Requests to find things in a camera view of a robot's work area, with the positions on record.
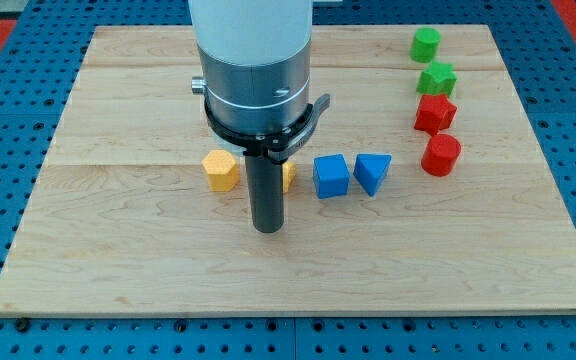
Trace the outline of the black clamp ring mount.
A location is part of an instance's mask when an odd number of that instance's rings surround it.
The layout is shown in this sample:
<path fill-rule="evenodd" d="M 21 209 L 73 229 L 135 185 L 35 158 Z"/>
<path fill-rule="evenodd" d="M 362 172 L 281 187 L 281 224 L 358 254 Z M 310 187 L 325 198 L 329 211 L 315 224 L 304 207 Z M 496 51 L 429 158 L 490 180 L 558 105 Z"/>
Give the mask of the black clamp ring mount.
<path fill-rule="evenodd" d="M 320 115 L 330 106 L 330 95 L 323 94 L 314 104 L 307 104 L 302 115 L 279 132 L 249 135 L 236 132 L 217 120 L 207 103 L 207 124 L 219 146 L 236 156 L 263 156 L 272 163 L 284 163 L 312 137 Z"/>

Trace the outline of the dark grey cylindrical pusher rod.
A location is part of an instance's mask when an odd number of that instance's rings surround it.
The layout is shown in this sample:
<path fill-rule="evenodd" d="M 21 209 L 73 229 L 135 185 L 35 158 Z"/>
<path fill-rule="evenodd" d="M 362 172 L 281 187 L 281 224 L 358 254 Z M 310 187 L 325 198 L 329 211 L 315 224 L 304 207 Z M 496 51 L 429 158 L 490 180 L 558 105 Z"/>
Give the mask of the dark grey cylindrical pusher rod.
<path fill-rule="evenodd" d="M 284 223 L 282 166 L 263 156 L 246 156 L 245 167 L 253 225 L 274 233 Z"/>

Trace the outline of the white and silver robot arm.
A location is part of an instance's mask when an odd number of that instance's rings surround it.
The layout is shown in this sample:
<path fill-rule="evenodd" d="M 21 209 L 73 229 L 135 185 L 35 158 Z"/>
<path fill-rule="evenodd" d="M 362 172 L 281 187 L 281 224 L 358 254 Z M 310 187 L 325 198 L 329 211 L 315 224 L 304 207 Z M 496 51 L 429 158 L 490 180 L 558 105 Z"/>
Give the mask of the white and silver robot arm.
<path fill-rule="evenodd" d="M 251 217 L 262 233 L 284 223 L 283 164 L 312 137 L 330 105 L 309 100 L 311 0 L 190 0 L 213 136 L 245 159 Z"/>

